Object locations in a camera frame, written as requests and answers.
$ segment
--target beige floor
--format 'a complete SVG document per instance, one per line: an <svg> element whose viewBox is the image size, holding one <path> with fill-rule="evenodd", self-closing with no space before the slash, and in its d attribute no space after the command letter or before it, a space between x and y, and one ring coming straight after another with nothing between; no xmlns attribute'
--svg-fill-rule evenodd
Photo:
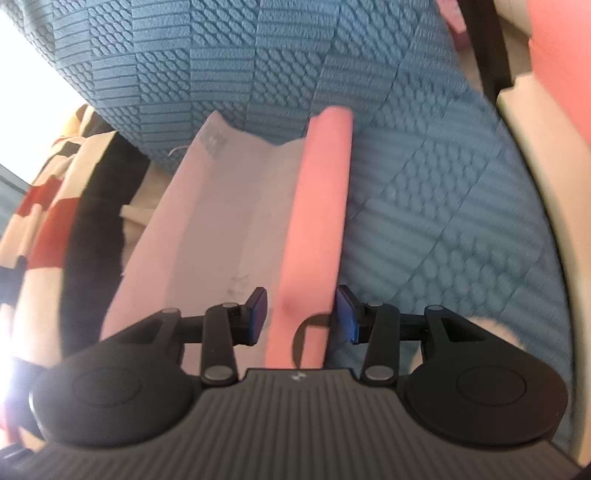
<svg viewBox="0 0 591 480"><path fill-rule="evenodd" d="M503 28L505 44L509 55L511 76L515 78L521 73L531 72L530 51L527 47L527 36L505 20L501 20L501 26ZM462 50L458 52L458 56L460 57L460 68L464 72L464 75L466 75L468 82L470 82L470 84L477 90L482 91L478 67L472 49L467 48Z"/></svg>

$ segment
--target red stripe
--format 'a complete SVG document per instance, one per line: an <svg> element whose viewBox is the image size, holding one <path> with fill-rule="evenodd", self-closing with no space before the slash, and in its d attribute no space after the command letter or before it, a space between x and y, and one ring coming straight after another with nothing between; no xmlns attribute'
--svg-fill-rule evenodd
<svg viewBox="0 0 591 480"><path fill-rule="evenodd" d="M50 175L43 185L31 187L15 214L26 217L31 213L31 208L35 204L39 204L43 210L47 210L56 197L60 186L61 180L57 179L54 175Z"/></svg>
<svg viewBox="0 0 591 480"><path fill-rule="evenodd" d="M68 238L80 199L63 199L49 212L33 246L27 269L63 267Z"/></svg>

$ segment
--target blue textured cushion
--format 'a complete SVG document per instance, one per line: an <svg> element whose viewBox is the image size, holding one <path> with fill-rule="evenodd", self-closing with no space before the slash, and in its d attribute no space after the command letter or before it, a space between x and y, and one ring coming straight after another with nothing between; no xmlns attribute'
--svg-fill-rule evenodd
<svg viewBox="0 0 591 480"><path fill-rule="evenodd" d="M505 126L457 68L431 0L0 0L123 136L174 168L214 109L270 141L355 112L340 279L404 312L443 303L509 326L571 390L561 268ZM402 352L408 365L411 347ZM336 345L334 366L363 347ZM566 448L570 412L556 441Z"/></svg>

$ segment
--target silver bolt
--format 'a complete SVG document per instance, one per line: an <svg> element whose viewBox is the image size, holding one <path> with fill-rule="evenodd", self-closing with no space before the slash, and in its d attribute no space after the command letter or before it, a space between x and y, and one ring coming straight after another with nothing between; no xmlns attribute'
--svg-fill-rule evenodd
<svg viewBox="0 0 591 480"><path fill-rule="evenodd" d="M223 382L228 380L233 374L230 367L226 365L214 365L205 370L203 376L212 382Z"/></svg>
<svg viewBox="0 0 591 480"><path fill-rule="evenodd" d="M392 370L390 367L387 367L386 365L372 365L371 367L365 369L365 376L369 380L385 382L394 376L394 370Z"/></svg>

